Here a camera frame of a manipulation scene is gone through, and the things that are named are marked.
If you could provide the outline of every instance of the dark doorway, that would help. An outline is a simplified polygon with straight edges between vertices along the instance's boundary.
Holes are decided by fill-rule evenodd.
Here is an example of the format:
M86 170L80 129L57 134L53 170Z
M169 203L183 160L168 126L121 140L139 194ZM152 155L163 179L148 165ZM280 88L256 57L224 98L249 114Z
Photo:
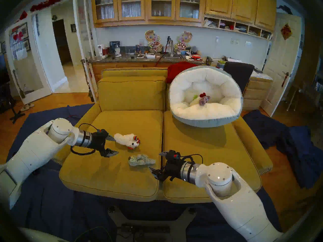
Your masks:
M69 52L69 46L67 44L64 20L58 20L53 22L54 35L57 45L58 54L62 65L71 62L71 54Z

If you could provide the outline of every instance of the black screen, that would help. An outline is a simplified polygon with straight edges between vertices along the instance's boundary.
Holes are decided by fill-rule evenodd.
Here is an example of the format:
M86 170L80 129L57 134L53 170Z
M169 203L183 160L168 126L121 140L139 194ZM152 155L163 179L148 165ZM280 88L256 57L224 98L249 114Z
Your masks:
M6 67L5 56L0 55L0 85L10 81L8 70Z

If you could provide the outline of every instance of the rainbow ear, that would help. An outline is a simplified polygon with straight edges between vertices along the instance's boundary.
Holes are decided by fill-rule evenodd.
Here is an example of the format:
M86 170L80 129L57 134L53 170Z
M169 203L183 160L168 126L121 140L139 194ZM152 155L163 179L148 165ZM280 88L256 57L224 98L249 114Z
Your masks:
M139 138L138 138L137 136L134 136L134 137L133 137L133 140L134 140L134 141L138 141L138 142L140 143L140 140L139 140Z

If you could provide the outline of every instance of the white baseboard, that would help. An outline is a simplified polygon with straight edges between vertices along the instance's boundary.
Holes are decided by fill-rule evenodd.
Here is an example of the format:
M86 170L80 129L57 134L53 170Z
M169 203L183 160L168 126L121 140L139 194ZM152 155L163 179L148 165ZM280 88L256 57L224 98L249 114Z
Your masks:
M63 79L61 79L60 81L56 82L54 85L53 85L53 92L55 92L56 88L60 87L62 84L64 84L65 82L67 82L67 77L64 76Z

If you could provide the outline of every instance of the light blue fabric rim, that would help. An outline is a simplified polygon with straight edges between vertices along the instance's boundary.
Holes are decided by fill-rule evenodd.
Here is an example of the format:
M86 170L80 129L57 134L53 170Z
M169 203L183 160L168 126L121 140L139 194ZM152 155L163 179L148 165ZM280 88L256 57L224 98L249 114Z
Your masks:
M216 70L216 71L219 71L221 72L222 74L225 74L226 76L229 76L232 78L232 76L230 74L228 74L227 72L221 70L221 69L218 69L216 67L212 67L212 66L195 66L195 67L191 67L189 69L186 69L182 72L180 72L178 75L184 73L184 72L187 72L187 71L191 71L191 70L194 70L194 69L199 69L199 68L209 68L209 69L213 69L213 70ZM241 111L242 111L242 107L243 107L243 97L242 97L242 93L241 93L241 89L239 87L239 85L235 82L236 86L238 87L239 91L240 91L240 94L241 94L241 108L240 108L240 111L237 115L234 115L234 116L230 116L230 117L225 117L225 118L220 118L220 119L206 119L206 120L191 120L191 119L184 119L184 118L181 118L181 117L178 117L176 116L173 111L171 110L171 114L174 116L175 119L179 120L180 122L183 122L187 125L190 125L190 126L194 126L194 127L203 127L203 128L208 128L208 127L219 127L219 126L223 126L225 124L228 124L228 123L231 123L233 121L235 121L236 119L239 118L240 114L241 114Z

